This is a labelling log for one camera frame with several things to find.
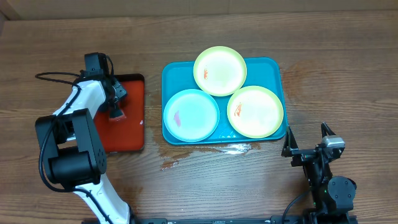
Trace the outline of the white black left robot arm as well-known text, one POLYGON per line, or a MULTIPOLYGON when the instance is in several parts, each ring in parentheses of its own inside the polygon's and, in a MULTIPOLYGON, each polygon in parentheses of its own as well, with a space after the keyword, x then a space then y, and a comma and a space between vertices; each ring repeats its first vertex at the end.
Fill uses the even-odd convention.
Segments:
POLYGON ((106 153, 94 124, 98 111, 114 111, 127 93, 103 68, 82 70, 71 85, 66 102, 35 122, 40 178, 54 192, 81 197, 98 223, 134 223, 130 206, 106 175, 106 153))

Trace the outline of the yellow-green plate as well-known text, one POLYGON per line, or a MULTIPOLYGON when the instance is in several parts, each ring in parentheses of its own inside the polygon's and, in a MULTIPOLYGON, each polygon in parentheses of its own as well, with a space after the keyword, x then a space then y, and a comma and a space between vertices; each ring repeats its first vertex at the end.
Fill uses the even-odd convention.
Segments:
POLYGON ((228 101, 226 114, 235 131, 253 139, 271 136, 284 119, 278 96, 261 86, 246 86, 236 91, 228 101))
POLYGON ((193 77, 198 87, 212 96, 228 96, 246 81, 248 69, 240 53, 225 46, 204 50, 194 61, 193 77))

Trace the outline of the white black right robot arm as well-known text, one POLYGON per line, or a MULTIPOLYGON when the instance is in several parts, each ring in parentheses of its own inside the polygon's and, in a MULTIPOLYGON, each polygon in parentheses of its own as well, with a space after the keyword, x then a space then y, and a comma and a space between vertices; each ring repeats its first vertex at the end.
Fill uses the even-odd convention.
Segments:
POLYGON ((349 211, 354 208, 357 185, 343 176, 334 176, 330 163, 339 159, 345 149, 342 137, 329 126, 321 124, 322 140, 313 149, 299 149, 291 128, 286 128, 282 157, 291 157, 291 166, 302 167, 309 189, 293 199, 281 216, 281 223, 357 223, 349 211), (301 216, 288 217, 290 208, 308 194, 312 196, 313 208, 303 211, 301 216))

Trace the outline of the light blue plate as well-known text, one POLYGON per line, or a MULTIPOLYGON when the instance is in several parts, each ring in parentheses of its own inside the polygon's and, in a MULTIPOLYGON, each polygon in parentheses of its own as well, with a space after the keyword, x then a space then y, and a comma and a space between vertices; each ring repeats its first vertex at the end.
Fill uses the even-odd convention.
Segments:
POLYGON ((164 108, 166 130, 183 142, 199 142, 210 137, 220 120, 215 99, 202 90, 182 90, 164 108))

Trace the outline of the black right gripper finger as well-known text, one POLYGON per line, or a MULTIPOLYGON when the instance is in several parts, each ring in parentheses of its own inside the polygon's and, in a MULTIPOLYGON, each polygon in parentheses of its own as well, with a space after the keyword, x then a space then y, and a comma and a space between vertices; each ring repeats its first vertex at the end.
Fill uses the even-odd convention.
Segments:
POLYGON ((298 151, 298 145, 290 126, 286 127, 285 141, 282 148, 282 157, 292 157, 298 151))
POLYGON ((322 122, 321 124, 321 132, 322 132, 322 137, 324 138, 325 136, 333 136, 335 133, 330 129, 330 127, 327 125, 326 122, 322 122))

